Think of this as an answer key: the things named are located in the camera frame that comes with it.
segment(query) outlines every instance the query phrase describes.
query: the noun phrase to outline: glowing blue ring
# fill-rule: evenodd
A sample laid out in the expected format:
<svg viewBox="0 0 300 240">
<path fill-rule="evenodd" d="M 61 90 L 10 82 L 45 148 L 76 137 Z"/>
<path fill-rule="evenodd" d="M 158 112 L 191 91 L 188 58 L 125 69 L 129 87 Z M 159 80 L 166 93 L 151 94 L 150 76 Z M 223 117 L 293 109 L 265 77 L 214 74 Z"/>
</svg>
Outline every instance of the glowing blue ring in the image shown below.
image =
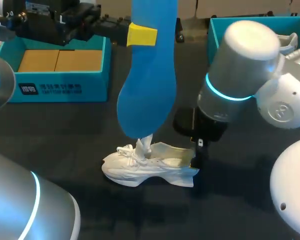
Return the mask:
<svg viewBox="0 0 300 240">
<path fill-rule="evenodd" d="M 230 97 L 230 96 L 226 96 L 226 95 L 222 94 L 217 89 L 215 89 L 214 86 L 212 86 L 212 84 L 209 80 L 209 77 L 208 77 L 208 73 L 205 75 L 205 81 L 206 81 L 206 84 L 208 85 L 208 87 L 212 90 L 212 92 L 214 92 L 215 94 L 217 94 L 218 96 L 220 96 L 224 99 L 231 100 L 231 101 L 245 101 L 245 100 L 248 100 L 253 97 L 253 96 L 248 96 L 248 97 L 244 97 L 244 98 L 234 98 L 234 97 Z"/>
<path fill-rule="evenodd" d="M 29 221 L 26 224 L 26 226 L 25 226 L 23 232 L 21 233 L 21 236 L 18 238 L 18 240 L 24 240 L 26 238 L 26 236 L 27 236 L 28 232 L 30 231 L 30 228 L 31 228 L 31 226 L 34 223 L 34 220 L 36 218 L 38 207 L 39 207 L 39 202 L 40 202 L 41 193 L 40 193 L 39 179 L 33 172 L 31 172 L 31 173 L 34 177 L 35 186 L 36 186 L 35 201 L 34 201 L 34 206 L 33 206 L 33 210 L 32 210 L 32 213 L 30 215 Z"/>
</svg>

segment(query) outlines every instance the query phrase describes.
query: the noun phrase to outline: black machine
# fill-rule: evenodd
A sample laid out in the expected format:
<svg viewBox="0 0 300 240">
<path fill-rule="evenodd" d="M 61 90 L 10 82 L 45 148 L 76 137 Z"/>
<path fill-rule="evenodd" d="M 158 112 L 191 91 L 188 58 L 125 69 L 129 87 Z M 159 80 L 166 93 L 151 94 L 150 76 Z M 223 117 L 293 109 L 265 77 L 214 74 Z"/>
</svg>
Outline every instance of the black machine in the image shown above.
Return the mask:
<svg viewBox="0 0 300 240">
<path fill-rule="evenodd" d="M 88 41 L 93 35 L 127 46 L 131 20 L 101 17 L 101 5 L 80 0 L 10 0 L 3 5 L 0 24 L 18 37 L 64 46 L 72 39 Z"/>
</svg>

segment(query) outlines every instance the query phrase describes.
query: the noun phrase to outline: shoe upper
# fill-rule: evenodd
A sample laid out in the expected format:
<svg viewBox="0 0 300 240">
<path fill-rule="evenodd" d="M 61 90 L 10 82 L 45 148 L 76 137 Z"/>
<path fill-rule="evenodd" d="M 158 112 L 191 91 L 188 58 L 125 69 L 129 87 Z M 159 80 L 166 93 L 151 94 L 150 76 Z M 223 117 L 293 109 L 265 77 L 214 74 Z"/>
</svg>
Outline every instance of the shoe upper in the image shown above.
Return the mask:
<svg viewBox="0 0 300 240">
<path fill-rule="evenodd" d="M 278 35 L 280 41 L 280 53 L 283 55 L 288 55 L 294 52 L 298 47 L 298 35 L 292 33 L 289 36 Z"/>
</svg>

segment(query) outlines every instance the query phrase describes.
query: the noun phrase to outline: shoe tongue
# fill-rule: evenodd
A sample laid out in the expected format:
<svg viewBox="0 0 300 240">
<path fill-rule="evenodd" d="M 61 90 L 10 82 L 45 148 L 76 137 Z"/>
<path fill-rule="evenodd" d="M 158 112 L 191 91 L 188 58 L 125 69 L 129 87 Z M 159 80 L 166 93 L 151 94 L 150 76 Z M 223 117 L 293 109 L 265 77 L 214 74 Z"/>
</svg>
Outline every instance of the shoe tongue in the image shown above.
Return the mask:
<svg viewBox="0 0 300 240">
<path fill-rule="evenodd" d="M 150 149 L 152 137 L 153 137 L 153 134 L 151 134 L 149 136 L 146 136 L 146 137 L 144 137 L 140 140 L 142 145 L 143 145 L 143 149 L 144 149 L 145 152 L 148 152 L 149 149 Z"/>
<path fill-rule="evenodd" d="M 144 159 L 145 158 L 144 146 L 143 146 L 142 142 L 140 141 L 140 139 L 138 139 L 138 141 L 136 142 L 134 155 L 138 159 Z"/>
</svg>

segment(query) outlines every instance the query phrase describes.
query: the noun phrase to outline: logo on box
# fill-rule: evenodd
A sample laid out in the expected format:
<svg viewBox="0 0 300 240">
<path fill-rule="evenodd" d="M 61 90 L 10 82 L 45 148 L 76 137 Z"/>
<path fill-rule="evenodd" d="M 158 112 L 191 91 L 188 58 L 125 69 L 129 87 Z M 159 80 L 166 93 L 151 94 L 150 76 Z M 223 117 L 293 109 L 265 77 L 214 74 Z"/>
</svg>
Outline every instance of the logo on box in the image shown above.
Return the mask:
<svg viewBox="0 0 300 240">
<path fill-rule="evenodd" d="M 23 95 L 38 95 L 38 90 L 34 83 L 19 83 L 19 88 Z"/>
</svg>

